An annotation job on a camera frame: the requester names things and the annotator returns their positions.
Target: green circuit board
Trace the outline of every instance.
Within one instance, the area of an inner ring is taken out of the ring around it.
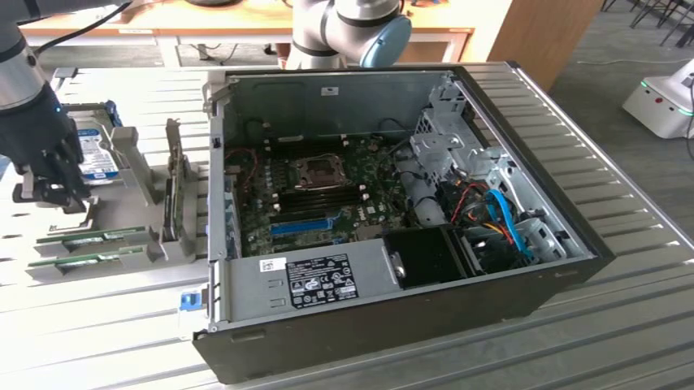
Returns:
[[[248,178],[243,174],[252,171],[253,165],[248,149],[244,149],[247,153],[236,153],[228,159],[227,164],[239,172],[236,196],[240,200],[240,243],[244,257],[372,239],[381,232],[408,225],[404,189],[400,180],[387,174],[392,161],[388,155],[392,143],[380,137],[365,136],[351,137],[341,140],[340,144],[343,147],[339,151],[309,157],[327,156],[339,161],[344,168],[344,182],[340,185],[357,187],[360,196],[367,194],[367,199],[360,199],[356,204],[321,210],[324,216],[313,220],[319,223],[329,220],[329,228],[307,232],[271,232],[271,219],[285,215],[275,209],[277,194],[292,191],[301,180],[293,167],[295,160],[276,158],[264,147],[255,148],[257,163],[255,174]]]

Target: motherboard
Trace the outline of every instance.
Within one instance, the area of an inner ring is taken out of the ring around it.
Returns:
[[[391,146],[372,135],[231,149],[243,256],[364,241],[408,227]]]

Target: gray floor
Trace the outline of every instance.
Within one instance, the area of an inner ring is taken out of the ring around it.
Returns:
[[[635,29],[628,28],[635,16],[635,12],[628,12],[630,7],[626,0],[616,0],[610,12],[598,15],[551,95],[656,204],[694,236],[694,208],[687,204],[694,190],[694,162],[686,154],[684,142],[658,138],[620,109],[644,76],[671,74],[683,63],[616,63],[604,66],[576,63],[612,59],[668,61],[694,57],[691,47],[674,48],[674,38],[668,45],[658,46],[667,25],[656,29],[654,16],[647,16]],[[211,50],[211,55],[224,59],[231,50],[231,45],[223,45]],[[181,46],[180,52],[184,66],[215,64],[199,61],[197,52],[189,46]],[[57,47],[41,57],[48,74],[64,66],[156,67],[161,66],[160,61],[158,51],[152,46]],[[264,55],[261,46],[253,45],[240,45],[227,61],[228,65],[273,63],[276,59]]]
[[[598,14],[551,96],[676,224],[694,236],[694,207],[687,202],[694,192],[694,162],[686,153],[684,140],[658,138],[620,108],[644,76],[670,75],[684,62],[603,66],[576,63],[694,58],[694,46],[674,47],[680,32],[663,47],[658,46],[668,26],[656,29],[655,16],[646,16],[635,29],[628,28],[636,14],[628,12],[630,8],[631,3],[616,0],[610,11]]]

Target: open computer chassis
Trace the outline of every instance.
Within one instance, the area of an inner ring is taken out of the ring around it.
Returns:
[[[614,258],[463,67],[236,71],[207,93],[220,382],[524,316]]]

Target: ribbed metal surface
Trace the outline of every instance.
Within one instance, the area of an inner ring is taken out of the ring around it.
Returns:
[[[521,76],[503,63],[465,67],[618,259],[527,318],[233,388],[694,384],[691,244]],[[161,119],[176,116],[188,155],[204,161],[200,81],[199,71],[82,70],[60,92],[74,102],[108,97],[118,103],[124,122],[138,127],[150,163],[164,161]],[[0,248],[8,251],[4,241]],[[0,262],[0,273],[18,263]],[[219,388],[192,345],[176,334],[177,292],[205,282],[203,262],[32,287],[25,279],[6,279],[14,285],[0,288],[2,388]]]

